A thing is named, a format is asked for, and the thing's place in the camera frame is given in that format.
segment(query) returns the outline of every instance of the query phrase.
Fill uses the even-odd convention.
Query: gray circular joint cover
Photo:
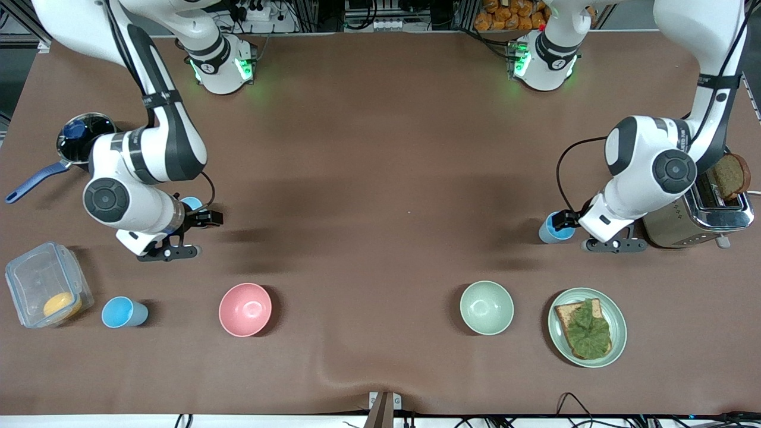
[[[84,207],[104,223],[118,222],[127,212],[129,194],[119,181],[98,178],[84,190]]]
[[[653,178],[666,193],[676,194],[687,190],[697,176],[695,162],[681,150],[665,150],[653,160]]]

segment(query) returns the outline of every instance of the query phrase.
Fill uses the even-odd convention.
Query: green bowl
[[[492,281],[472,283],[460,297],[460,315],[478,334],[500,334],[513,321],[513,314],[510,293]]]
[[[571,346],[568,345],[568,341],[565,339],[563,327],[555,312],[556,306],[583,302],[585,299],[599,299],[600,307],[603,309],[603,318],[605,318],[605,320],[608,321],[608,324],[610,324],[610,342],[613,346],[611,347],[610,352],[602,358],[582,359],[575,356],[573,351],[571,351]],[[557,299],[555,299],[549,307],[547,326],[549,328],[549,336],[552,338],[552,342],[555,344],[555,347],[558,348],[558,351],[560,351],[568,361],[582,367],[599,369],[600,367],[612,364],[621,356],[623,349],[626,347],[626,321],[623,319],[621,309],[619,309],[610,297],[595,289],[578,287],[560,293]]]

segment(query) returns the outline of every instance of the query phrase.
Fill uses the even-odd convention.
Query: plate
[[[610,324],[610,341],[613,343],[613,347],[610,352],[602,358],[581,359],[574,356],[571,351],[571,346],[568,345],[568,341],[563,334],[560,318],[558,318],[558,315],[555,313],[556,306],[583,302],[585,299],[599,299],[600,306],[603,309],[603,318],[605,318],[605,321],[608,321],[608,324]],[[555,347],[558,348],[558,351],[560,351],[568,361],[578,366],[589,367],[591,369],[599,369],[600,367],[608,366],[621,356],[623,349],[626,347],[626,321],[623,319],[621,309],[619,309],[610,297],[595,289],[578,287],[575,289],[567,289],[560,293],[557,299],[555,299],[549,307],[547,327],[549,328],[549,336],[552,338],[552,342],[555,344]]]

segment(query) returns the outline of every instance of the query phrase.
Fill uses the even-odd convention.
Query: brown tabletop
[[[0,287],[0,413],[334,412],[376,390],[439,414],[552,413],[564,391],[601,414],[761,408],[761,229],[726,251],[617,256],[581,252],[583,233],[537,238],[563,205],[554,173],[566,146],[629,114],[690,109],[696,62],[660,34],[591,34],[552,93],[507,80],[461,34],[273,37],[256,84],[228,96],[197,86],[171,40],[157,45],[209,149],[225,224],[190,232],[204,250],[195,260],[144,264],[84,211],[84,172],[2,204],[0,263],[56,241],[76,251],[96,302],[29,330]],[[62,124],[88,111],[145,122],[125,69],[58,45],[38,55],[0,153],[2,194],[56,161]],[[741,89],[728,141],[754,171],[760,131]],[[577,205],[610,178],[601,143],[563,171]],[[161,187],[209,191],[202,179]],[[495,337],[459,319],[459,294],[478,279],[515,301]],[[258,337],[218,322],[220,298],[242,282],[266,285],[279,307]],[[626,316],[626,350],[604,369],[567,363],[546,339],[549,302],[575,286]],[[148,325],[105,328],[115,295],[148,300]]]

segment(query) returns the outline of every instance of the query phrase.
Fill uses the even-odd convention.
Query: green leaf
[[[610,326],[604,318],[592,316],[592,302],[587,300],[576,310],[568,326],[568,344],[583,359],[605,356],[610,343]]]

